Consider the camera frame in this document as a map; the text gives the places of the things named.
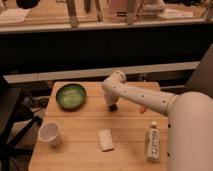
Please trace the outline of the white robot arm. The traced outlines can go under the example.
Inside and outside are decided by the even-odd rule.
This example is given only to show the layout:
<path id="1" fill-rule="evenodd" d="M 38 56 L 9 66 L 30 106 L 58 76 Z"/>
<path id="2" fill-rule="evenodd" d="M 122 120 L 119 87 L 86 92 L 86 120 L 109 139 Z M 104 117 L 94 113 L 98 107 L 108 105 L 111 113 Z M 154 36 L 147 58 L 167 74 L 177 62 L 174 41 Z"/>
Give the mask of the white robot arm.
<path id="1" fill-rule="evenodd" d="M 189 91 L 176 95 L 126 84 L 122 71 L 102 82 L 109 108 L 120 97 L 168 117 L 167 171 L 213 171 L 213 99 Z"/>

